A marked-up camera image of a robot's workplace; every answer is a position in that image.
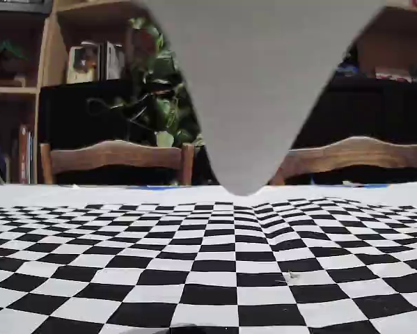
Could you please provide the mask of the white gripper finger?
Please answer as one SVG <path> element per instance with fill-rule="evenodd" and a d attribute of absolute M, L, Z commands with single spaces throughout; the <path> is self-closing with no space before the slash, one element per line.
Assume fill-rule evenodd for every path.
<path fill-rule="evenodd" d="M 383 1 L 144 1 L 187 84 L 211 167 L 247 196 L 272 178 Z"/>

